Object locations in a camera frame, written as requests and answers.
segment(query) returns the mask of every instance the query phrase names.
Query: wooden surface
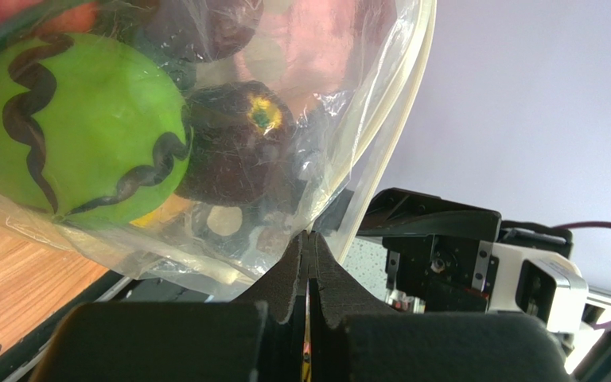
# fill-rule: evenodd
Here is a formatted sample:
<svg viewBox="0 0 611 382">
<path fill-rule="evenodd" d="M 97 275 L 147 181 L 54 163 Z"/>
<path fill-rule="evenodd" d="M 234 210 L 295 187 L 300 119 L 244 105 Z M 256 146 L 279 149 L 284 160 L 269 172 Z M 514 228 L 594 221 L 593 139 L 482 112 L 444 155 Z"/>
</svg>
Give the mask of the wooden surface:
<svg viewBox="0 0 611 382">
<path fill-rule="evenodd" d="M 0 229 L 0 355 L 106 271 Z"/>
</svg>

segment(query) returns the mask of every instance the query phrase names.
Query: green toy watermelon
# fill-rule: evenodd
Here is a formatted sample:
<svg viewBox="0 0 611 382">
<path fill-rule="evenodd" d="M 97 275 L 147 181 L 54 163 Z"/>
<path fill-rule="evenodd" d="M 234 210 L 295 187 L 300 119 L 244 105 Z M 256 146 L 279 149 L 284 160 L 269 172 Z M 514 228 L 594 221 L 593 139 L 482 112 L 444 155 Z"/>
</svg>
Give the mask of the green toy watermelon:
<svg viewBox="0 0 611 382">
<path fill-rule="evenodd" d="M 87 228 L 146 215 L 187 168 L 184 105 L 166 73 L 110 38 L 19 42 L 0 54 L 0 193 Z"/>
</svg>

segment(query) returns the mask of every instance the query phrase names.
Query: plastic bag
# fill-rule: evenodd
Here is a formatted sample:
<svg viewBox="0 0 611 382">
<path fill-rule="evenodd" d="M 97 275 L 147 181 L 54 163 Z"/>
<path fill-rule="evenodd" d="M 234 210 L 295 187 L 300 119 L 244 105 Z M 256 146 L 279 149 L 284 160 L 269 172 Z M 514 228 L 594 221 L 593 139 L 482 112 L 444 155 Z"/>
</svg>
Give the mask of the plastic bag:
<svg viewBox="0 0 611 382">
<path fill-rule="evenodd" d="M 67 0 L 6 15 L 0 224 L 234 298 L 413 99 L 400 95 L 433 7 Z"/>
</svg>

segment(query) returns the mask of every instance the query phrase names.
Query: black wavy stripe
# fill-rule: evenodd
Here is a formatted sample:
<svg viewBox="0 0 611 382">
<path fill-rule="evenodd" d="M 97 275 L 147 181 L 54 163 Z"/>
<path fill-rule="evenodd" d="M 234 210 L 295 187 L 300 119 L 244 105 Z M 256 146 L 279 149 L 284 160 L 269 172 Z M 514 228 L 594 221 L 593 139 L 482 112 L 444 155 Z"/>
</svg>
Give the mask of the black wavy stripe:
<svg viewBox="0 0 611 382">
<path fill-rule="evenodd" d="M 98 197 L 73 209 L 73 213 L 86 212 L 101 206 L 116 205 L 133 196 L 139 187 L 159 185 L 173 170 L 173 160 L 185 160 L 190 155 L 193 133 L 189 125 L 187 107 L 181 111 L 185 129 L 185 143 L 170 131 L 160 135 L 153 146 L 153 166 L 136 166 L 129 170 L 117 182 L 114 196 Z"/>
<path fill-rule="evenodd" d="M 62 34 L 40 37 L 49 45 L 27 49 L 9 65 L 9 76 L 15 83 L 29 89 L 29 92 L 12 97 L 2 110 L 2 123 L 6 133 L 16 142 L 30 146 L 26 159 L 28 171 L 44 193 L 54 212 L 58 200 L 51 185 L 42 176 L 46 162 L 45 135 L 33 114 L 45 108 L 56 92 L 56 78 L 38 61 L 54 57 L 70 49 L 74 40 Z"/>
</svg>

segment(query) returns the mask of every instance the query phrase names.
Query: bright light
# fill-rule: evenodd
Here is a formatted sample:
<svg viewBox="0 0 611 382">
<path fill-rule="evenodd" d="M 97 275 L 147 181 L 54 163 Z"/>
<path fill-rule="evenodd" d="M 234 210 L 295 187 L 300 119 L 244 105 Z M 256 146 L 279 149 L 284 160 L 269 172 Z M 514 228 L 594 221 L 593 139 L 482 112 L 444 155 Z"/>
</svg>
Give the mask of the bright light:
<svg viewBox="0 0 611 382">
<path fill-rule="evenodd" d="M 598 324 L 611 321 L 611 309 L 605 309 L 604 312 L 597 319 Z M 582 322 L 581 330 L 574 336 L 574 351 L 566 358 L 564 363 L 564 369 L 567 374 L 571 374 L 577 368 L 577 366 L 583 361 L 588 355 L 588 352 L 597 344 L 602 334 L 605 331 L 593 330 L 587 324 Z"/>
</svg>

